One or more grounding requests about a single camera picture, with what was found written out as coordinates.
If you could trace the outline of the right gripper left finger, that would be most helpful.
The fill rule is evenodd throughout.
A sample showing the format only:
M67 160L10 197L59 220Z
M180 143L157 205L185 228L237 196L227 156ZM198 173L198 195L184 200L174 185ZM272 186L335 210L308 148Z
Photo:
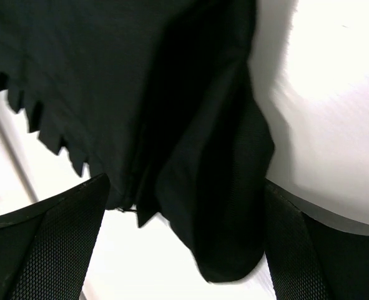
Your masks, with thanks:
M79 299L109 186L100 174L0 216L0 300Z

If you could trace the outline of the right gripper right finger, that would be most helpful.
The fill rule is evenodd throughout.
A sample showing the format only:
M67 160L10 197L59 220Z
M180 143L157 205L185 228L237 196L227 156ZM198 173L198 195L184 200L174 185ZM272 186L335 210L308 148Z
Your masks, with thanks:
M369 225L270 181L265 252L277 299L369 299Z

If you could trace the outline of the black pleated skirt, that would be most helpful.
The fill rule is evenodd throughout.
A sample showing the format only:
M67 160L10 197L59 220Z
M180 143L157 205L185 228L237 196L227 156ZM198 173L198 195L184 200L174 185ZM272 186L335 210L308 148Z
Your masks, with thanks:
M255 1L0 1L0 91L29 132L111 182L108 209L165 217L202 277L263 255L274 144L253 98Z

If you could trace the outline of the front metal table rail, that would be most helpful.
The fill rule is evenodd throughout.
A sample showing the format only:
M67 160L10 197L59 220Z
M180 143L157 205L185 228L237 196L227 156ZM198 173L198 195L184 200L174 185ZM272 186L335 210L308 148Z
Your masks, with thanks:
M9 158L12 161L15 172L18 175L22 186L25 189L25 192L32 203L37 203L39 200L35 193L35 190L31 184L30 178L27 173L27 169L25 165L22 163L22 158L19 156L19 152L17 151L17 147L14 144L11 133L7 130L7 119L6 116L2 115L1 107L0 107L0 138L6 151L8 153Z

